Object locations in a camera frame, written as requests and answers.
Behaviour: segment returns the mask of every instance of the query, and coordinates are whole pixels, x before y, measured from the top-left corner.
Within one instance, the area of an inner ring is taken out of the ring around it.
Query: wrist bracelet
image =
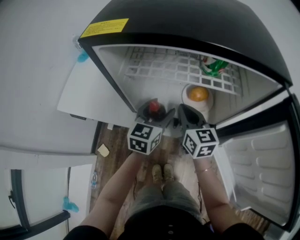
[[[195,171],[196,173],[204,173],[204,172],[207,172],[209,169],[211,169],[212,168],[212,166],[210,166],[210,167],[208,167],[208,168],[206,168],[206,169],[204,169],[204,170],[201,170],[201,171]]]

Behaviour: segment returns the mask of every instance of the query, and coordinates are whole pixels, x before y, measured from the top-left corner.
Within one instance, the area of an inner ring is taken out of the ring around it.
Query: black handle
[[[8,196],[8,199],[10,201],[10,204],[13,206],[13,208],[15,209],[15,206],[13,205],[12,201],[14,202],[14,199],[13,199],[13,191],[10,191],[10,196]]]

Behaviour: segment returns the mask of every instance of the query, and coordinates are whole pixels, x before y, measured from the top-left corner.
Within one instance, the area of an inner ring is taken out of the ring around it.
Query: wooden floor
[[[130,154],[127,147],[127,128],[114,127],[113,130],[108,130],[107,125],[103,124],[100,131],[100,137],[97,143],[97,149],[101,144],[109,149],[110,154],[107,157],[102,157],[97,152],[97,163],[95,171],[98,173],[97,188],[92,191],[90,209],[95,205],[95,201],[99,196],[104,185],[123,164],[126,157]],[[201,194],[199,194],[198,180],[195,174],[195,168],[192,158],[185,154],[180,146],[178,139],[163,137],[160,145],[154,149],[150,156],[144,156],[145,161],[140,169],[136,182],[132,186],[121,210],[118,215],[114,230],[110,239],[116,240],[124,231],[124,224],[128,217],[128,209],[135,199],[138,190],[143,186],[146,177],[151,177],[151,170],[154,164],[164,165],[170,163],[174,167],[176,180],[181,182],[188,189],[192,197],[199,204]],[[213,163],[213,169],[220,178],[216,163]],[[203,223],[209,221],[204,203],[201,204]],[[236,214],[247,224],[251,225],[261,234],[269,226],[269,222],[256,215],[250,210],[240,212],[236,210]]]

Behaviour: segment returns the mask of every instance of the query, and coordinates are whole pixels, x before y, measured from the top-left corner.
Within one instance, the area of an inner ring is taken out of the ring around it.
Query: person
[[[199,206],[189,191],[174,181],[173,168],[166,164],[163,190],[162,169],[154,165],[153,182],[138,192],[124,232],[118,239],[262,240],[263,237],[230,208],[225,189],[212,171],[211,160],[196,159],[194,164],[214,232],[201,224]],[[104,186],[89,215],[64,240],[107,240],[141,165],[142,157],[138,153],[129,155]]]

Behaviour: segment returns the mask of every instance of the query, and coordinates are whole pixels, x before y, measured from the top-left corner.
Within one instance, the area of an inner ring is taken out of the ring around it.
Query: bottle
[[[96,186],[97,186],[97,172],[94,172],[91,181],[91,188],[96,189]]]
[[[218,77],[227,67],[228,62],[212,57],[201,57],[201,70],[208,76]]]
[[[149,117],[154,121],[160,121],[165,117],[165,107],[158,101],[151,101],[149,103]]]

